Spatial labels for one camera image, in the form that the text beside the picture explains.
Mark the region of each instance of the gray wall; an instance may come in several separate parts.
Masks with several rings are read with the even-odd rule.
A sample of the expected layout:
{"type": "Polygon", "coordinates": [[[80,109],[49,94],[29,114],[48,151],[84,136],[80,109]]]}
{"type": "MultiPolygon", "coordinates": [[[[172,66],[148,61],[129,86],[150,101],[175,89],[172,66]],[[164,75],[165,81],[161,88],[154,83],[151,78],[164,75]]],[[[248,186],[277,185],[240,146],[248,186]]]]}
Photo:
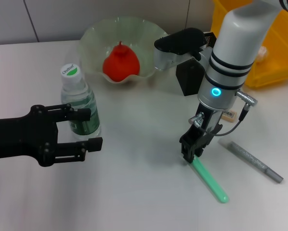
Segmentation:
{"type": "Polygon", "coordinates": [[[212,0],[0,0],[0,44],[80,39],[93,23],[119,15],[168,33],[186,25],[209,31],[212,13],[212,0]]]}

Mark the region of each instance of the plastic water bottle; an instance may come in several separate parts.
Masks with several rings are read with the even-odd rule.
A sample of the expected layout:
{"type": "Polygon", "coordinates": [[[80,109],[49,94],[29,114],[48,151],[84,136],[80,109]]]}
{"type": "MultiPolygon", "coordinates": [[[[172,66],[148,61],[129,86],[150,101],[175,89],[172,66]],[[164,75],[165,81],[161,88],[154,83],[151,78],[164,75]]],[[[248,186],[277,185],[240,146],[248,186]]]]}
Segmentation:
{"type": "Polygon", "coordinates": [[[62,103],[69,103],[78,110],[90,108],[92,111],[89,121],[70,121],[71,130],[79,140],[87,140],[100,134],[100,121],[97,111],[96,99],[90,86],[83,79],[80,67],[76,64],[66,64],[61,69],[63,88],[61,92],[62,103]]]}

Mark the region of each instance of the bottle cap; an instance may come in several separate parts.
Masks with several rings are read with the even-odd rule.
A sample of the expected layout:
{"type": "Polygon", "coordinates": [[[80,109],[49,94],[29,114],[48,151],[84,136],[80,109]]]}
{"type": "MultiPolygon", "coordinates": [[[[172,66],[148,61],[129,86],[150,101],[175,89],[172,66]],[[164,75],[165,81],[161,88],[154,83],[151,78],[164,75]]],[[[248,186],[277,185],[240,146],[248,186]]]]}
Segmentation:
{"type": "Polygon", "coordinates": [[[64,84],[78,83],[82,79],[82,72],[78,65],[66,64],[61,68],[61,76],[64,84]]]}

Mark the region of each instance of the green plastic stick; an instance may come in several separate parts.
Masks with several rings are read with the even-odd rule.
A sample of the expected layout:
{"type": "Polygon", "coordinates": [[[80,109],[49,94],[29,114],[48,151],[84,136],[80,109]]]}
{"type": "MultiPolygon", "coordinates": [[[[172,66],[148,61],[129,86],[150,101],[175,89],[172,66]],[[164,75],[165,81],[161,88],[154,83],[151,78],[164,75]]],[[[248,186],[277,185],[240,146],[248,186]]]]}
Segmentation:
{"type": "Polygon", "coordinates": [[[229,201],[229,197],[226,195],[225,191],[221,188],[217,181],[212,177],[212,175],[208,172],[208,170],[202,165],[200,160],[195,158],[192,162],[192,165],[212,190],[212,192],[216,195],[218,200],[221,203],[227,203],[229,201]]]}

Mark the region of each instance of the black bracket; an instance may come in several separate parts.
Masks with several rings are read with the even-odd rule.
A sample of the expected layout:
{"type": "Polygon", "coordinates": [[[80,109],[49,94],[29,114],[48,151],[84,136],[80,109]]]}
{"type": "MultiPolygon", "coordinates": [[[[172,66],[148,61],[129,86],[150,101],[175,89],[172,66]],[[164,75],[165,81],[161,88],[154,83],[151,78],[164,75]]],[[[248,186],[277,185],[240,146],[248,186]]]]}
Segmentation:
{"type": "MultiPolygon", "coordinates": [[[[217,134],[222,128],[222,125],[217,124],[215,129],[211,132],[217,134]]],[[[190,129],[179,139],[179,143],[182,144],[183,158],[192,163],[194,156],[200,157],[204,151],[204,148],[209,145],[213,136],[206,134],[197,129],[194,125],[191,125],[190,129]]]]}
{"type": "Polygon", "coordinates": [[[187,28],[160,38],[154,45],[159,51],[170,52],[176,55],[190,53],[196,60],[201,60],[199,54],[202,46],[207,43],[204,33],[196,28],[187,28]]]}
{"type": "MultiPolygon", "coordinates": [[[[203,34],[205,36],[206,47],[213,48],[217,40],[214,33],[209,32],[203,34]]],[[[179,85],[181,86],[184,96],[197,94],[201,86],[205,74],[205,69],[202,67],[201,64],[197,62],[197,60],[199,61],[199,58],[200,57],[198,57],[197,59],[190,59],[186,62],[183,62],[182,64],[177,65],[176,77],[179,85]]]]}
{"type": "Polygon", "coordinates": [[[102,138],[76,143],[57,143],[57,122],[88,121],[90,109],[75,111],[70,104],[45,107],[34,105],[20,118],[0,119],[0,158],[28,155],[43,166],[84,161],[86,151],[101,150],[102,138]]]}

